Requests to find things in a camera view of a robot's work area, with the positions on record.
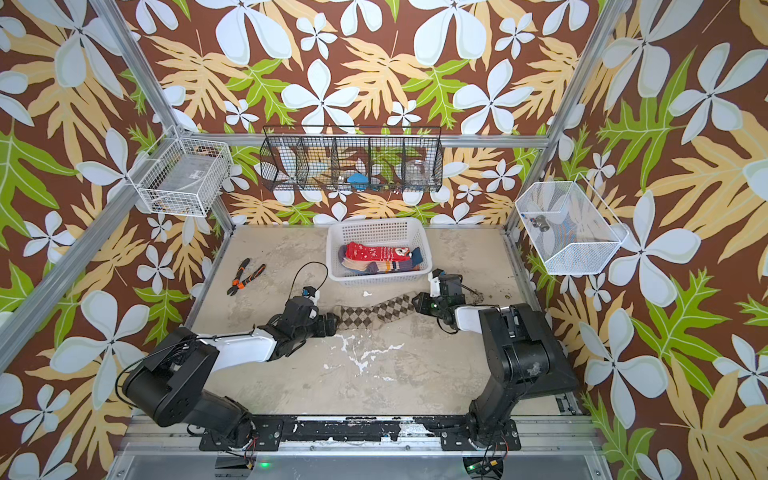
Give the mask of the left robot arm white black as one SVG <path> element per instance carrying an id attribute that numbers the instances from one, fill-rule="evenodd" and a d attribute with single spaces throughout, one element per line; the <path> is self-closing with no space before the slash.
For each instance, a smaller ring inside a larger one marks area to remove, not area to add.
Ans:
<path id="1" fill-rule="evenodd" d="M 237 401 L 207 391 L 210 375 L 287 358 L 309 339 L 334 336 L 338 324 L 339 316 L 322 313 L 313 297 L 295 296 L 281 313 L 247 332 L 202 335 L 180 327 L 126 367 L 127 378 L 116 390 L 160 427 L 201 428 L 203 450 L 244 451 L 263 438 L 256 416 Z"/>

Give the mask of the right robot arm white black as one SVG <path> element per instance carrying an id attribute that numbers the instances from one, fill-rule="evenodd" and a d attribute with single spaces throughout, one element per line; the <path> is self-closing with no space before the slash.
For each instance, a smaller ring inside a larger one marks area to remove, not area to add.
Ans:
<path id="1" fill-rule="evenodd" d="M 430 290 L 418 294 L 415 310 L 436 319 L 449 335 L 482 336 L 490 377 L 483 392 L 470 403 L 464 427 L 478 448 L 495 446 L 513 433 L 510 414 L 517 403 L 553 369 L 555 357 L 537 325 L 537 312 L 527 304 L 507 307 L 470 305 L 459 274 L 440 269 L 428 276 Z"/>

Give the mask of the beige brown argyle sock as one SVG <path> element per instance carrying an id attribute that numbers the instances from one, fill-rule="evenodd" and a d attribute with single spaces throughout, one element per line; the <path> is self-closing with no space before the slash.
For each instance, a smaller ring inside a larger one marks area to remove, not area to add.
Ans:
<path id="1" fill-rule="evenodd" d="M 413 299 L 417 292 L 408 292 L 386 301 L 362 307 L 335 306 L 331 312 L 338 317 L 337 330 L 377 330 L 415 312 Z"/>

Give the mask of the beige purple striped sock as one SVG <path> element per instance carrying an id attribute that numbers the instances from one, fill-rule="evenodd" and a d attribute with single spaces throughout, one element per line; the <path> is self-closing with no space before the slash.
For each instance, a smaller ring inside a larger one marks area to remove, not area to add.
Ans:
<path id="1" fill-rule="evenodd" d="M 367 262 L 354 261 L 344 256 L 345 246 L 342 245 L 338 251 L 338 259 L 341 265 L 347 270 L 362 274 L 396 273 L 417 270 L 424 262 L 420 248 L 410 249 L 412 257 L 406 261 L 400 262 Z"/>

